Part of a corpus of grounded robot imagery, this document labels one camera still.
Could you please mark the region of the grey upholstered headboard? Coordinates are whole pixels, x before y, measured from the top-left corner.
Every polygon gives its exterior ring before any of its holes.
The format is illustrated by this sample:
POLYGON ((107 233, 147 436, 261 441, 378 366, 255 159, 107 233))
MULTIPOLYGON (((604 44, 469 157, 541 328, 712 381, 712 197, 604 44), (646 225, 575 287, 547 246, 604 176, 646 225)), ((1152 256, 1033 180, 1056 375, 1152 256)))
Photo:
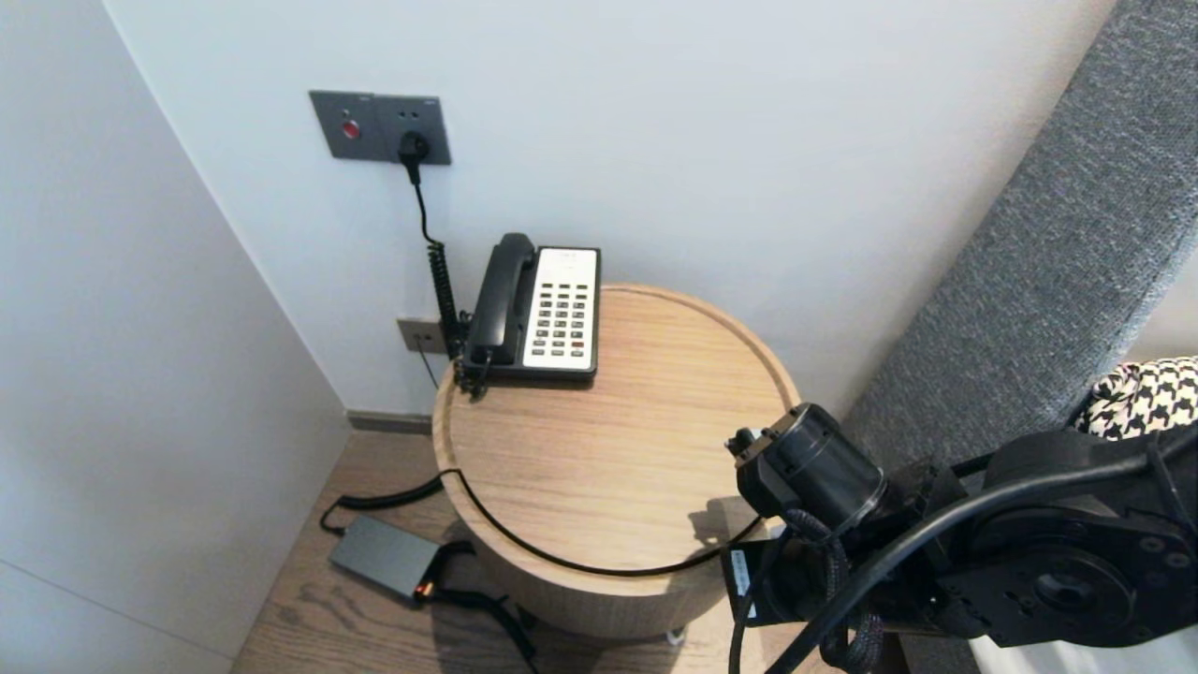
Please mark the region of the grey upholstered headboard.
POLYGON ((1117 0, 841 423, 885 468, 1061 429, 1198 248, 1198 0, 1117 0))

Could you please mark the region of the white bed sheet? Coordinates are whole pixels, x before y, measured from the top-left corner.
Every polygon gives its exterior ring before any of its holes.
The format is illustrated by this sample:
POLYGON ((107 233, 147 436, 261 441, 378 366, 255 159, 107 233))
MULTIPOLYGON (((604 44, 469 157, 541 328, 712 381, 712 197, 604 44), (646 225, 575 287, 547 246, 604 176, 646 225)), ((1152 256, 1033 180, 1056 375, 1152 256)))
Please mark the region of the white bed sheet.
POLYGON ((970 648, 984 674, 1198 674, 1198 624, 1119 649, 1066 640, 1002 648, 990 638, 973 639, 970 648))

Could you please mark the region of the round wooden side table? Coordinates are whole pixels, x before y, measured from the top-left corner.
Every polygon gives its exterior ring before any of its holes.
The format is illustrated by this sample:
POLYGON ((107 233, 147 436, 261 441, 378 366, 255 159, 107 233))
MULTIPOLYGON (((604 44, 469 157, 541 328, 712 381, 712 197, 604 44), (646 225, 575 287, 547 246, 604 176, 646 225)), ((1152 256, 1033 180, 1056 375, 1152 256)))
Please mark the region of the round wooden side table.
POLYGON ((476 540, 543 573, 648 570, 750 529, 724 441, 799 402, 773 351, 718 306, 651 286, 600 298, 585 387, 446 379, 432 453, 476 540))

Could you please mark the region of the black telephone handset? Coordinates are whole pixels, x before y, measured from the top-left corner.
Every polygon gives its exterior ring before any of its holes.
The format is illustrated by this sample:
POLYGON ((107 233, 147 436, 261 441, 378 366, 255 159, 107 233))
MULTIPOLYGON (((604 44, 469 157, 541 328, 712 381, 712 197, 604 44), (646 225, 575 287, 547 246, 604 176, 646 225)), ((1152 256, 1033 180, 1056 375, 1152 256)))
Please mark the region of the black telephone handset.
POLYGON ((527 318, 520 283, 532 265, 534 251, 534 244, 525 233, 506 233, 492 248, 462 354, 472 366, 515 362, 522 321, 527 318))

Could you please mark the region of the black and white desk telephone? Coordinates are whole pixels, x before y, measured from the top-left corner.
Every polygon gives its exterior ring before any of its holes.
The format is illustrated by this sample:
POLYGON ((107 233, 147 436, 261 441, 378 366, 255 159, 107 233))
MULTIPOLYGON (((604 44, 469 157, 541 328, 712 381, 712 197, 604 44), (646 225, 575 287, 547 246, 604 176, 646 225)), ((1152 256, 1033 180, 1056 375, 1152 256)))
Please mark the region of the black and white desk telephone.
POLYGON ((512 364, 472 366, 459 359, 462 379, 592 381, 598 370, 603 251, 599 248, 536 245, 520 290, 527 306, 518 357, 512 364))

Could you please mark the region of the grey upholstered bed frame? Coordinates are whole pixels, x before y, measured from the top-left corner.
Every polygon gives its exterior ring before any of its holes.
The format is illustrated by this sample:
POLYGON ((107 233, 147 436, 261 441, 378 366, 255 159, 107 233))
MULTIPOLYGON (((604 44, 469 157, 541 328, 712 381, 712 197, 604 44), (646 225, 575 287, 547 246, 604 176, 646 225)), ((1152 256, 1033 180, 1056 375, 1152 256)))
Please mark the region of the grey upholstered bed frame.
POLYGON ((910 674, 984 674, 969 640, 898 636, 910 674))

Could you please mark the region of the grey power adapter brick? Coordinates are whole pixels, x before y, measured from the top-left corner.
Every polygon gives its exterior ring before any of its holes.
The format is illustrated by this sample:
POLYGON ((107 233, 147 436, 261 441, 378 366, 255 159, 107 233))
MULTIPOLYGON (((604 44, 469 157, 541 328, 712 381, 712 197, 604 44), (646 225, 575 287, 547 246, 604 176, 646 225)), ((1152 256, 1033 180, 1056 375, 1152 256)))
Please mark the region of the grey power adapter brick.
POLYGON ((365 579, 407 603, 423 601, 422 588, 438 558, 441 545, 383 520, 361 516, 329 554, 334 567, 365 579))

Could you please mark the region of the grey wall power socket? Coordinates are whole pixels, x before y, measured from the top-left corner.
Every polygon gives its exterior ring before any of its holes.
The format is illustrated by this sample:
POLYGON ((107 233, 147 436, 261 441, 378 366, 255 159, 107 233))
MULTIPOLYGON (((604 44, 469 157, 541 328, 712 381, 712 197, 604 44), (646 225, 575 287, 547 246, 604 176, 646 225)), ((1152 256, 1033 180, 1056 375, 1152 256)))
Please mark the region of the grey wall power socket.
POLYGON ((385 140, 385 162, 401 162, 401 140, 411 132, 431 146, 423 165, 452 166, 444 108, 437 95, 374 95, 373 109, 385 140))

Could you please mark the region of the beige low wall socket plate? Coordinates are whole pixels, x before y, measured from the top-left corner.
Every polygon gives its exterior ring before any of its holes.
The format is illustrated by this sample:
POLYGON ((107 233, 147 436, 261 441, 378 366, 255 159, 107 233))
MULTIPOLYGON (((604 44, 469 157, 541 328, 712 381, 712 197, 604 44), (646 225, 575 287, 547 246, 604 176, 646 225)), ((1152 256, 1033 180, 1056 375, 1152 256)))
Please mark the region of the beige low wall socket plate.
POLYGON ((424 356, 448 356, 444 324, 440 318, 397 318, 395 324, 406 350, 424 356))

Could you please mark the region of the grey wall switch panel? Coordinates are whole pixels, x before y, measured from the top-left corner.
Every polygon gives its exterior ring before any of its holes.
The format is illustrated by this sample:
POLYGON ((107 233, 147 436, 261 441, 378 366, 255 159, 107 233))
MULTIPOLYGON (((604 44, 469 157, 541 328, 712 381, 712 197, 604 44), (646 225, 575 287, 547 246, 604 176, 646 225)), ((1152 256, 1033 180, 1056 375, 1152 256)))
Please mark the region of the grey wall switch panel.
POLYGON ((387 158, 373 95, 329 90, 311 90, 308 95, 329 154, 338 159, 387 158))

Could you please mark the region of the houndstooth black white pillow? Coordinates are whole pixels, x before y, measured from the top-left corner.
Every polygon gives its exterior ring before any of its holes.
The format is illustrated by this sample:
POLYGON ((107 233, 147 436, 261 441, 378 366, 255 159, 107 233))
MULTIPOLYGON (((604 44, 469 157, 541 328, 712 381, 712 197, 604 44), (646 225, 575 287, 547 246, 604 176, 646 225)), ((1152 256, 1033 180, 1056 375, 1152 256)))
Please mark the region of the houndstooth black white pillow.
POLYGON ((1093 385, 1073 427, 1123 441, 1197 419, 1198 357, 1175 357, 1118 364, 1093 385))

